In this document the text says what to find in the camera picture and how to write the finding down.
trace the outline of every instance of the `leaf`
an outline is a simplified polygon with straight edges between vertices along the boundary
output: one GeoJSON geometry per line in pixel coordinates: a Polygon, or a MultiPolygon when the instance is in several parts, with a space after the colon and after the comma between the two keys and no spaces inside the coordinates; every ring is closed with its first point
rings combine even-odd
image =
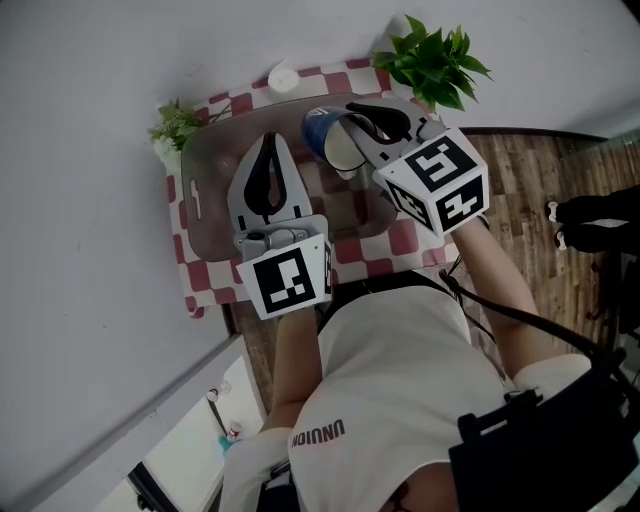
{"type": "Polygon", "coordinates": [[[472,98],[476,103],[478,100],[476,99],[475,94],[473,94],[473,87],[469,83],[469,80],[464,76],[462,71],[457,69],[453,70],[451,73],[451,83],[455,85],[458,89],[460,89],[467,96],[472,98]]]}
{"type": "Polygon", "coordinates": [[[445,83],[440,84],[433,88],[431,94],[434,99],[440,103],[440,105],[464,111],[460,95],[453,85],[445,83]]]}
{"type": "Polygon", "coordinates": [[[178,112],[179,112],[178,108],[172,103],[163,105],[162,107],[158,108],[158,113],[162,117],[162,121],[168,121],[173,116],[175,116],[178,112]]]}
{"type": "Polygon", "coordinates": [[[415,48],[415,46],[422,40],[423,38],[420,37],[419,35],[411,32],[411,34],[409,34],[407,37],[405,37],[402,40],[402,45],[401,45],[401,49],[402,51],[398,52],[398,53],[407,53],[409,50],[411,50],[412,48],[415,48]]]}
{"type": "Polygon", "coordinates": [[[389,73],[393,77],[393,79],[402,85],[411,85],[409,79],[405,76],[405,74],[399,69],[390,69],[389,73]]]}
{"type": "Polygon", "coordinates": [[[472,82],[472,83],[474,83],[474,84],[476,83],[476,81],[475,81],[473,78],[471,78],[467,73],[465,73],[465,72],[464,72],[464,71],[462,71],[461,69],[460,69],[459,71],[460,71],[460,73],[462,73],[462,74],[464,75],[464,77],[465,77],[467,80],[469,80],[470,82],[472,82]]]}
{"type": "Polygon", "coordinates": [[[404,39],[402,37],[394,36],[393,34],[389,36],[389,39],[391,39],[391,42],[393,43],[393,48],[395,49],[396,53],[403,53],[402,41],[404,41],[404,39]]]}
{"type": "Polygon", "coordinates": [[[453,50],[453,40],[451,39],[453,35],[453,32],[449,32],[449,35],[447,36],[447,38],[444,40],[444,54],[445,55],[450,55],[451,51],[453,50]]]}
{"type": "Polygon", "coordinates": [[[413,55],[403,55],[400,58],[396,58],[393,64],[397,69],[415,68],[418,65],[418,59],[413,55]]]}
{"type": "Polygon", "coordinates": [[[195,126],[181,126],[178,128],[176,135],[178,137],[189,137],[193,132],[195,132],[198,128],[195,126]]]}
{"type": "Polygon", "coordinates": [[[416,34],[420,39],[423,39],[427,36],[427,29],[420,20],[412,18],[411,16],[405,14],[404,15],[407,20],[409,20],[409,25],[411,25],[411,32],[416,34]]]}
{"type": "Polygon", "coordinates": [[[464,55],[463,57],[458,59],[458,64],[469,71],[475,71],[476,73],[480,73],[481,75],[486,76],[487,78],[491,78],[489,76],[490,69],[485,68],[482,63],[472,57],[471,55],[464,55]]]}
{"type": "Polygon", "coordinates": [[[445,68],[431,68],[428,66],[418,66],[416,68],[421,74],[426,76],[429,80],[434,82],[440,82],[444,76],[445,68]]]}
{"type": "Polygon", "coordinates": [[[462,25],[458,25],[456,31],[453,33],[453,50],[458,51],[462,44],[462,25]]]}
{"type": "Polygon", "coordinates": [[[444,42],[442,41],[442,29],[425,37],[418,46],[418,57],[426,64],[429,59],[444,55],[444,42]]]}
{"type": "Polygon", "coordinates": [[[424,76],[418,73],[415,69],[403,69],[402,74],[409,79],[411,85],[416,88],[420,88],[424,82],[424,76]]]}
{"type": "Polygon", "coordinates": [[[458,50],[458,55],[466,55],[469,51],[469,47],[471,46],[471,39],[469,39],[469,34],[464,35],[462,38],[462,44],[458,50]]]}
{"type": "Polygon", "coordinates": [[[373,64],[371,64],[374,68],[384,68],[388,64],[392,64],[396,58],[393,52],[376,52],[374,55],[373,64]]]}

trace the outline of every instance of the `white wall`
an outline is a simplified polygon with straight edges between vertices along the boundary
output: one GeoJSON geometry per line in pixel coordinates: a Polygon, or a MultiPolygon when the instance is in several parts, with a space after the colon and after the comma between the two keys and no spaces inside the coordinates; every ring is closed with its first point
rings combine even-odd
{"type": "Polygon", "coordinates": [[[93,512],[140,512],[137,500],[138,495],[129,481],[122,480],[93,512]]]}
{"type": "Polygon", "coordinates": [[[145,457],[149,473],[178,510],[203,512],[210,501],[224,467],[220,436],[224,433],[203,397],[145,457]]]}
{"type": "Polygon", "coordinates": [[[145,144],[157,102],[243,85],[284,56],[363,56],[403,11],[462,23],[494,70],[452,124],[605,133],[621,121],[598,126],[603,112],[637,105],[640,27],[619,0],[0,3],[0,507],[223,337],[219,315],[184,311],[145,144]]]}

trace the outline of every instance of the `black cable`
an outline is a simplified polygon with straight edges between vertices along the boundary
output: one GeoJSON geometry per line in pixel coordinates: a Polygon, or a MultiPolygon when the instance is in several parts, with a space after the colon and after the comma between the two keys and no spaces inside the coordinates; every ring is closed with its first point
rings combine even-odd
{"type": "Polygon", "coordinates": [[[529,324],[546,332],[547,334],[551,334],[552,336],[556,336],[577,348],[591,360],[600,360],[605,356],[605,352],[602,347],[599,347],[590,339],[585,338],[584,336],[581,336],[580,334],[575,333],[560,324],[552,322],[551,320],[547,320],[546,318],[527,313],[526,311],[520,311],[519,309],[502,306],[500,304],[496,304],[495,302],[483,299],[482,297],[478,297],[477,295],[465,290],[458,284],[458,281],[456,281],[455,278],[449,276],[444,270],[440,272],[440,278],[454,292],[460,293],[465,297],[468,297],[481,304],[482,306],[489,308],[497,313],[500,313],[507,317],[511,317],[519,322],[529,324]]]}

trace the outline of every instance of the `wooden floor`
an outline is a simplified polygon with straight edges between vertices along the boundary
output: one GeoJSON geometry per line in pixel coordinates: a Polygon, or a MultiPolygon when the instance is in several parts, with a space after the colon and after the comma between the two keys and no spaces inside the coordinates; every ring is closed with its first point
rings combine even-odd
{"type": "MultiPolygon", "coordinates": [[[[491,232],[529,283],[540,314],[603,343],[608,315],[595,313],[607,279],[592,270],[605,268],[603,255],[557,251],[558,226],[544,214],[544,205],[578,195],[604,195],[640,183],[640,145],[616,140],[605,144],[539,135],[471,135],[472,144],[489,165],[491,232]]],[[[457,274],[471,288],[464,269],[457,274]]],[[[465,304],[474,317],[479,308],[465,304]]],[[[260,321],[249,302],[231,306],[236,329],[247,342],[254,373],[266,408],[271,403],[276,321],[260,321]]],[[[494,355],[480,337],[475,344],[494,355]]]]}

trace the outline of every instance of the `black and white fiducial marker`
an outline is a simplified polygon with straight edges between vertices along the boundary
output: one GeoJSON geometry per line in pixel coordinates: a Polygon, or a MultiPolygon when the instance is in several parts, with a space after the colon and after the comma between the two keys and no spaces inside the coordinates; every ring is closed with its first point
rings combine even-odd
{"type": "Polygon", "coordinates": [[[439,236],[489,207],[487,164],[458,129],[377,169],[373,178],[399,210],[439,236]]]}

